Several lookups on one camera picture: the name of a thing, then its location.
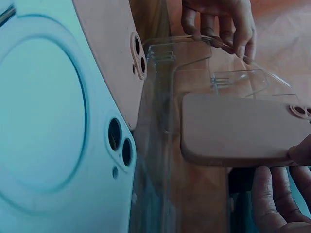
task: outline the pink phone case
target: pink phone case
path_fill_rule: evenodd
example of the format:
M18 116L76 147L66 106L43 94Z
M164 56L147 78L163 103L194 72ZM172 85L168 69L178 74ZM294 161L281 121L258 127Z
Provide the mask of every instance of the pink phone case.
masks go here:
M186 94L181 106L181 151L205 166L292 166L287 155L311 133L310 109L303 106Z

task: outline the light blue phone case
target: light blue phone case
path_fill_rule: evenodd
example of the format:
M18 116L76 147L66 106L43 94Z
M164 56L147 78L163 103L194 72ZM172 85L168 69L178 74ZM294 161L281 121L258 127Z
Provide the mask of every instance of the light blue phone case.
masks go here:
M135 143L72 2L1 0L0 14L11 4L0 27L0 232L128 232Z

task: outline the hand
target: hand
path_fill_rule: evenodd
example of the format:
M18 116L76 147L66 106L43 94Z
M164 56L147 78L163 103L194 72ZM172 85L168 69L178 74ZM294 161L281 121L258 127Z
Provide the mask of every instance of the hand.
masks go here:
M310 165L311 135L290 148L289 156L301 165ZM311 171L306 166L294 166L290 173L310 211ZM252 200L255 222L261 233L311 232L311 219L300 212L292 198L286 168L257 168Z
M216 37L214 20L219 19L219 36L240 58L254 60L256 28L249 0L182 0L181 24L186 34L200 39L201 34ZM201 13L201 31L195 25L196 12Z

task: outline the silicone case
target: silicone case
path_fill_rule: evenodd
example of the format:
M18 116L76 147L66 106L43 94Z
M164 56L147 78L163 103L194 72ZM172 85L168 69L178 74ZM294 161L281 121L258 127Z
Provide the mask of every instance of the silicone case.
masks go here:
M206 166L295 165L287 151L311 133L308 109L269 100L186 94L181 106L182 154Z
M145 57L127 0L85 3L0 1L0 232L129 230Z

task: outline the clear plastic packaging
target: clear plastic packaging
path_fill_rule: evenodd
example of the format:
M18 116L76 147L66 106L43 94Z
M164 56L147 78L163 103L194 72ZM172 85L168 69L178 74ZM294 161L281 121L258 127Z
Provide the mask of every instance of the clear plastic packaging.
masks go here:
M185 93L299 104L285 80L228 54L227 45L211 44L211 37L181 36L144 45L148 75L134 132L138 163L131 232L229 232L226 168L192 165L180 153L179 106Z

